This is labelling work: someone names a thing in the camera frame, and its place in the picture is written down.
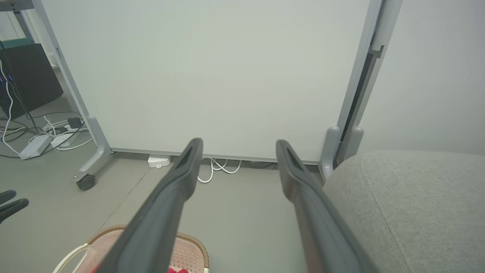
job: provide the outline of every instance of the gray fabric ottoman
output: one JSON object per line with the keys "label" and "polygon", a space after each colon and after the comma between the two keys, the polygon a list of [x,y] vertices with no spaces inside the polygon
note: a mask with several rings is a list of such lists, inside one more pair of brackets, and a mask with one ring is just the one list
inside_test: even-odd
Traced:
{"label": "gray fabric ottoman", "polygon": [[356,155],[323,191],[381,272],[485,272],[485,156]]}

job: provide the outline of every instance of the whiteboard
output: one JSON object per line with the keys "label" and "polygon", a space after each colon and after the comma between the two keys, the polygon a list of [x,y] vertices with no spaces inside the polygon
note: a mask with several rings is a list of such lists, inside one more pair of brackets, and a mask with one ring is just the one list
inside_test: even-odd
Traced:
{"label": "whiteboard", "polygon": [[42,0],[113,149],[319,161],[370,0]]}
{"label": "whiteboard", "polygon": [[485,155],[485,2],[405,0],[358,152]]}

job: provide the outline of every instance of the caster wheel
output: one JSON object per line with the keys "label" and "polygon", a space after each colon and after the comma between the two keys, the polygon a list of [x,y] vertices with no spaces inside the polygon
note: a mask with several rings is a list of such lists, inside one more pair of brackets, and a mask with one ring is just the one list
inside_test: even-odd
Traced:
{"label": "caster wheel", "polygon": [[81,180],[76,182],[76,184],[81,190],[89,190],[94,186],[95,182],[96,182],[96,177],[94,175],[87,174]]}

